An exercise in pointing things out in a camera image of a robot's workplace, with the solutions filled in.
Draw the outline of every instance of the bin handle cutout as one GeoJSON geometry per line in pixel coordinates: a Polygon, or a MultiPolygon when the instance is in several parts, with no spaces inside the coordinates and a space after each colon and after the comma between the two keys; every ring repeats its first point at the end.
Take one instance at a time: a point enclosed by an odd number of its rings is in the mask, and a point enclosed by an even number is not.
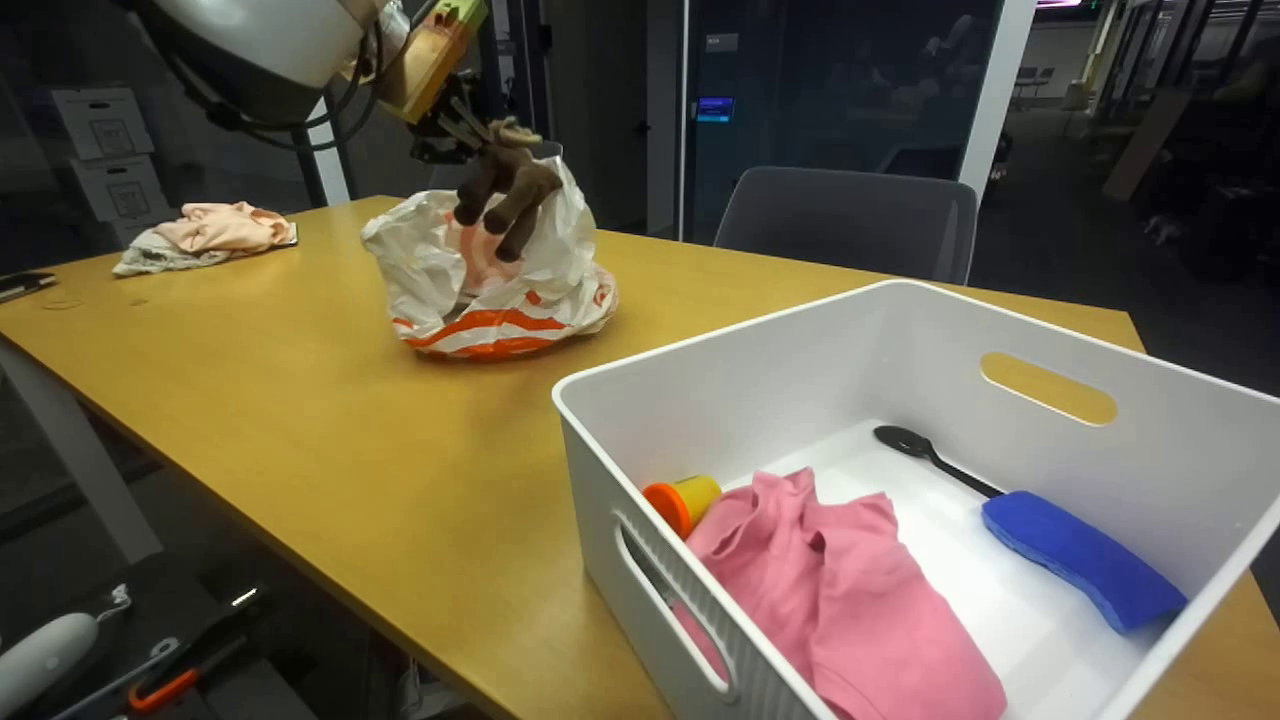
{"type": "Polygon", "coordinates": [[[1071,374],[1059,374],[1044,364],[1030,364],[1009,351],[986,351],[980,370],[987,374],[987,382],[997,382],[1030,405],[1039,405],[1048,411],[1059,411],[1076,422],[1106,426],[1106,422],[1117,422],[1117,417],[1121,417],[1121,407],[1110,392],[1079,382],[1071,374]]]}
{"type": "Polygon", "coordinates": [[[731,705],[738,700],[738,666],[720,645],[720,635],[709,629],[709,618],[683,601],[669,568],[654,554],[654,548],[642,540],[631,518],[626,510],[611,516],[611,540],[618,554],[649,595],[649,602],[662,612],[669,632],[679,640],[683,654],[701,666],[703,684],[712,686],[716,700],[731,705]]]}

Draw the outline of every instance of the blue brush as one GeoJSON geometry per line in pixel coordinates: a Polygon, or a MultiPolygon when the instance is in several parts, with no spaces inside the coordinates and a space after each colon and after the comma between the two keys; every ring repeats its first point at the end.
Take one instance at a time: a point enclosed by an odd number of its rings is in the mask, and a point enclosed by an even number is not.
{"type": "Polygon", "coordinates": [[[934,459],[962,483],[987,496],[986,524],[987,530],[1022,553],[1025,558],[1056,572],[1059,580],[1076,585],[1117,632],[1140,632],[1153,623],[1174,618],[1180,606],[1190,606],[1190,595],[1174,588],[1153,562],[1143,562],[1135,553],[1106,535],[1100,528],[1085,524],[1079,516],[1048,502],[1033,491],[1000,491],[956,463],[948,463],[924,435],[881,422],[875,440],[916,454],[934,459]]]}

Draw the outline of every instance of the yellow table surface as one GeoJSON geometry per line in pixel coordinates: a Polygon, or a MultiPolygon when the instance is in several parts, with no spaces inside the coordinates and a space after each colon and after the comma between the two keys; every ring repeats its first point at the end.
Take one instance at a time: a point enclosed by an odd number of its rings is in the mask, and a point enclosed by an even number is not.
{"type": "MultiPolygon", "coordinates": [[[[431,364],[394,341],[360,225],[304,210],[302,246],[113,279],[113,257],[0,305],[0,331],[310,562],[371,629],[513,715],[665,715],[591,592],[549,386],[642,349],[875,275],[601,233],[626,287],[596,341],[431,364]]],[[[1123,311],[978,291],[1140,349],[1123,311]]],[[[1280,632],[1245,580],[1153,715],[1280,706],[1280,632]]]]}

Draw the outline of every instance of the office chair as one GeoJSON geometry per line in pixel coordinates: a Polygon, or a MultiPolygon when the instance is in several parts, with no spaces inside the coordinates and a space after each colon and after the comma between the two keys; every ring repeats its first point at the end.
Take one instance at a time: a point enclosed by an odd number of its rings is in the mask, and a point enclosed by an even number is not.
{"type": "Polygon", "coordinates": [[[978,194],[951,179],[834,168],[747,168],[720,246],[970,282],[978,194]]]}

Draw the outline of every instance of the white plastic bag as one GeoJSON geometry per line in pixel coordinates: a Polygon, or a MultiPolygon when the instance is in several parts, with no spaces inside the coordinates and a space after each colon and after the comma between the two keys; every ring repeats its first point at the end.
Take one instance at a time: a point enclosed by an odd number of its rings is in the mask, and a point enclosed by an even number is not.
{"type": "Polygon", "coordinates": [[[482,225],[454,218],[455,193],[417,193],[364,225],[364,246],[390,279],[394,327],[412,351],[509,361],[607,323],[618,279],[596,262],[591,209],[561,154],[539,163],[558,168],[564,187],[536,209],[517,262],[494,258],[497,238],[482,225]]]}

